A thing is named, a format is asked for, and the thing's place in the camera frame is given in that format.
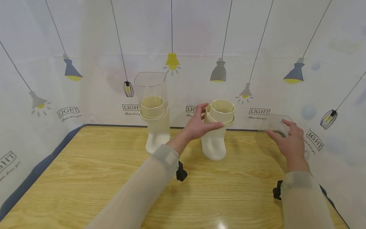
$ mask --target cream plastic cup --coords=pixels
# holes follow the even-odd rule
[[[141,100],[141,115],[148,119],[160,118],[165,114],[164,99],[159,96],[148,96]]]
[[[210,118],[214,122],[228,124],[234,119],[235,106],[232,102],[217,99],[211,103]]]

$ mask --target left hand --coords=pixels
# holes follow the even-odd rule
[[[187,125],[182,130],[188,140],[194,140],[202,137],[207,132],[212,130],[217,130],[224,127],[222,122],[214,122],[214,123],[203,123],[202,120],[205,117],[206,107],[208,103],[198,104],[196,106],[196,112],[193,117],[188,121]]]

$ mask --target wrist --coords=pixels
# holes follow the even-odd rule
[[[187,131],[187,129],[183,128],[183,130],[177,134],[177,136],[179,137],[179,139],[185,143],[189,143],[190,141],[192,141],[192,136],[189,133],[189,131]]]
[[[310,172],[308,162],[303,156],[291,156],[286,158],[287,172],[306,171]]]

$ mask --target clear plastic container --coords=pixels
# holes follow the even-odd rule
[[[282,122],[282,119],[292,122],[289,116],[275,114],[264,115],[261,120],[258,120],[255,142],[262,153],[273,157],[283,172],[286,172],[285,157],[277,149],[276,143],[264,132],[265,130],[272,130],[282,137],[288,137],[290,128]]]
[[[147,119],[162,117],[168,109],[165,85],[166,73],[140,72],[134,80],[134,90],[140,104],[140,114]]]

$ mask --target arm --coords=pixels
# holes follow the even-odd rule
[[[89,223],[87,229],[140,228],[143,220],[178,170],[179,156],[187,144],[222,123],[205,124],[201,115],[208,104],[196,107],[186,127],[165,145],[161,145],[137,169],[104,209]]]
[[[281,185],[281,199],[285,229],[333,229],[326,200],[319,184],[310,173],[305,160],[302,129],[295,123],[282,120],[290,127],[290,136],[282,138],[266,130],[287,162],[287,174]]]

